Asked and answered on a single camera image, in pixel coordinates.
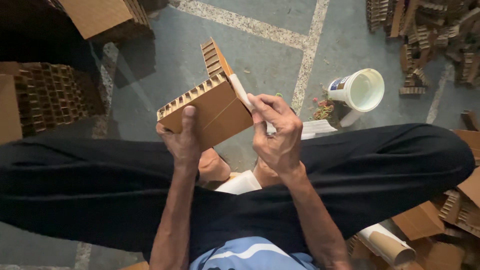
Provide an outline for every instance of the forearm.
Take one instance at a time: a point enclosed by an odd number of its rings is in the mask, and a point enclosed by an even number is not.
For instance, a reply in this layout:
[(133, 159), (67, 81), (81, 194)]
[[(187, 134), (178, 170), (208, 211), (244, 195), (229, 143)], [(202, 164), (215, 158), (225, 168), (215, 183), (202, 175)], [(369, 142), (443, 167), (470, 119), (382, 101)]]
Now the forearm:
[(303, 164), (288, 175), (287, 187), (297, 209), (305, 241), (315, 260), (327, 269), (349, 270), (343, 236), (308, 180)]
[(152, 247), (151, 270), (188, 268), (190, 211), (196, 167), (175, 167), (172, 184)]

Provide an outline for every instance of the person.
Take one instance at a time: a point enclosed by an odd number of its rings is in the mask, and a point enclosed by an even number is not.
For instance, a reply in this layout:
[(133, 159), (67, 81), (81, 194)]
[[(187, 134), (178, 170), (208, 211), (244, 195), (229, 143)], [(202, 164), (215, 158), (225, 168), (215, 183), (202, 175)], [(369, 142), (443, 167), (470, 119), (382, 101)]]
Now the person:
[[(27, 138), (0, 147), (0, 221), (143, 252), (150, 269), (349, 270), (344, 239), (458, 185), (473, 155), (449, 130), (403, 124), (300, 141), (280, 97), (248, 95), (269, 185), (195, 186), (196, 109), (164, 143)], [(265, 121), (277, 132), (266, 135)]]

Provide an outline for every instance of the gray floor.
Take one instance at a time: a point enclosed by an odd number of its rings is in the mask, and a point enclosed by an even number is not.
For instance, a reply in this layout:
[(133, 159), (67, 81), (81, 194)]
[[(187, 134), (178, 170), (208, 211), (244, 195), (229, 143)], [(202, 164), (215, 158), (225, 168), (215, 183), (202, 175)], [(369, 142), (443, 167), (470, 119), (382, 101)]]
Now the gray floor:
[[(202, 2), (301, 34), (308, 34), (315, 7), (313, 0)], [(382, 31), (368, 33), (364, 10), (363, 1), (330, 1), (300, 118), (306, 121), (313, 113), (312, 99), (321, 95), (320, 83), (327, 87), (337, 77), (374, 68), (385, 80), (384, 99), (374, 111), (366, 113), (346, 130), (424, 123), (447, 61), (439, 57), (426, 68), (432, 82), (428, 93), (419, 97), (399, 96), (397, 91), (404, 79), (398, 61), (400, 42), (386, 42)], [(217, 42), (248, 92), (272, 95), (278, 92), (287, 102), (292, 101), (303, 56), (301, 50), (171, 7), (150, 21), (155, 40), (139, 38), (119, 48), (108, 138), (158, 141), (156, 110), (207, 78), (199, 44), (209, 37)], [(447, 81), (433, 123), (463, 128), (460, 112), (472, 109), (480, 115), (478, 100), (480, 91), (455, 87)], [(91, 137), (93, 123), (93, 120), (78, 122), (44, 136)], [(248, 129), (220, 144), (216, 150), (233, 170), (242, 172), (251, 169), (256, 158), (251, 143), (252, 130)], [(0, 265), (73, 268), (76, 247), (73, 241), (35, 235), (0, 223)], [(93, 246), (89, 269), (115, 270), (141, 260), (140, 254)]]

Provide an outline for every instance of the light blue t-shirt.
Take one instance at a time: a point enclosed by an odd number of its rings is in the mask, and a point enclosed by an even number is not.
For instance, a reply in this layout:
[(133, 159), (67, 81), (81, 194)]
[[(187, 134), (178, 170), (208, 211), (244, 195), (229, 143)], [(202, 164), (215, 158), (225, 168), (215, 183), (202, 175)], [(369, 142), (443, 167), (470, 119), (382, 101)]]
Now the light blue t-shirt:
[(305, 253), (287, 254), (263, 237), (230, 240), (198, 257), (190, 270), (316, 270)]

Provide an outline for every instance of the black pants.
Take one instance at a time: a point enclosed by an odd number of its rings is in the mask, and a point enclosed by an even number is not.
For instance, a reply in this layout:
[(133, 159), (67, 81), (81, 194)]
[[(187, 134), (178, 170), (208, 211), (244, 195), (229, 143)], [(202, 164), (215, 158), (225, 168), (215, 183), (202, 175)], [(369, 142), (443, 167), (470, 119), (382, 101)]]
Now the black pants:
[[(427, 124), (306, 140), (301, 161), (345, 238), (453, 188), (474, 169), (466, 143)], [(10, 143), (0, 147), (0, 221), (149, 254), (172, 173), (163, 143), (34, 137)], [(283, 185), (241, 195), (196, 187), (191, 227), (191, 261), (246, 236), (287, 253), (308, 252)]]

